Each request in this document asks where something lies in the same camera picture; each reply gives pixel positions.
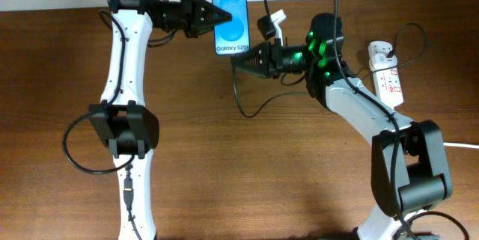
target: electrical outlet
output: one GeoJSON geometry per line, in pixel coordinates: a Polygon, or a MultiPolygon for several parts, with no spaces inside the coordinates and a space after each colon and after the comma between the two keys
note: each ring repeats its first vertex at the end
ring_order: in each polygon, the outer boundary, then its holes
{"type": "MultiPolygon", "coordinates": [[[[397,65],[397,57],[387,58],[392,50],[392,45],[387,42],[372,42],[368,48],[369,66],[371,71],[382,70],[397,65]]],[[[400,85],[397,68],[379,71],[373,74],[376,95],[390,108],[394,108],[404,102],[403,89],[400,85]]]]}

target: wood grain surface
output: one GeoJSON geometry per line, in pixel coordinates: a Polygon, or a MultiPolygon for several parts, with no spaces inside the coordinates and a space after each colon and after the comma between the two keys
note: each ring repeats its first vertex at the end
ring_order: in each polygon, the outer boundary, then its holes
{"type": "MultiPolygon", "coordinates": [[[[398,110],[434,120],[445,141],[479,143],[479,0],[341,0],[344,56],[367,66],[367,45],[392,41],[404,23],[429,34],[426,57],[400,70],[398,110]]],[[[332,0],[271,1],[284,9],[289,44],[302,43],[312,17],[332,0]]],[[[251,45],[262,41],[261,2],[248,4],[251,45]]],[[[154,31],[152,37],[161,37],[154,31]]],[[[109,71],[112,35],[95,9],[0,13],[0,239],[115,239],[120,226],[116,176],[77,171],[61,151],[69,122],[97,103],[109,71]]],[[[153,218],[160,239],[288,239],[349,232],[366,220],[370,147],[345,120],[307,96],[283,97],[255,119],[240,116],[229,59],[215,55],[213,33],[178,34],[148,49],[147,107],[160,119],[151,168],[153,218]]],[[[418,31],[404,31],[398,58],[420,51],[418,31]]],[[[303,84],[240,74],[248,112],[303,84]]],[[[365,81],[370,89],[372,79],[365,81]]],[[[108,150],[83,123],[70,137],[87,167],[112,166],[108,150]]],[[[454,184],[437,210],[479,239],[479,152],[447,148],[454,184]]],[[[414,231],[461,239],[440,218],[414,231]]]]}

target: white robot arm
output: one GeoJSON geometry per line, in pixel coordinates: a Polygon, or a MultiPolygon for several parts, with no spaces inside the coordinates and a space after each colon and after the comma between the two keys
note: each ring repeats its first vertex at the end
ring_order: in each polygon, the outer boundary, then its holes
{"type": "Polygon", "coordinates": [[[249,52],[231,57],[231,64],[234,70],[265,79],[277,79],[284,73],[305,74],[311,97],[346,119],[372,148],[371,188],[376,205],[368,220],[354,230],[353,238],[398,239],[398,230],[405,222],[400,222],[399,217],[407,220],[452,194],[442,135],[434,122],[416,123],[367,90],[340,61],[343,41],[341,19],[323,13],[313,18],[305,45],[282,46],[281,40],[275,38],[274,43],[261,43],[249,52]],[[394,154],[395,145],[399,155],[394,154]],[[418,156],[418,162],[406,165],[406,152],[418,156]]]}
{"type": "Polygon", "coordinates": [[[162,46],[176,31],[188,38],[212,31],[231,21],[231,15],[205,0],[108,0],[109,11],[101,11],[112,24],[113,45],[109,76],[101,104],[75,120],[63,140],[68,160],[86,173],[118,175],[121,227],[119,240],[156,239],[150,202],[150,166],[159,140],[158,119],[145,108],[144,61],[147,47],[162,46]],[[165,39],[149,40],[153,28],[171,32],[165,39]],[[125,111],[126,116],[119,114],[125,111]],[[67,137],[81,120],[89,119],[100,140],[113,155],[115,168],[90,170],[76,163],[67,149],[67,137]]]}

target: white cable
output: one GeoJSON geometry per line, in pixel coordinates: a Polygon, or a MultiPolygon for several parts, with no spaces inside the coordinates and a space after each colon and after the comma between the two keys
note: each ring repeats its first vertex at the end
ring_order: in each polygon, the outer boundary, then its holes
{"type": "Polygon", "coordinates": [[[473,145],[473,144],[444,142],[444,146],[445,147],[464,147],[464,148],[471,148],[471,149],[479,150],[479,146],[478,145],[473,145]]]}

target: smartphone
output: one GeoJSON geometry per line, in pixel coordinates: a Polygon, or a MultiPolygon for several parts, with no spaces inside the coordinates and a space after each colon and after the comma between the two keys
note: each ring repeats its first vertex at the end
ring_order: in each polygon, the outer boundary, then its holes
{"type": "Polygon", "coordinates": [[[213,4],[231,13],[230,22],[215,26],[217,55],[233,55],[249,50],[248,5],[246,0],[213,0],[213,4]]]}

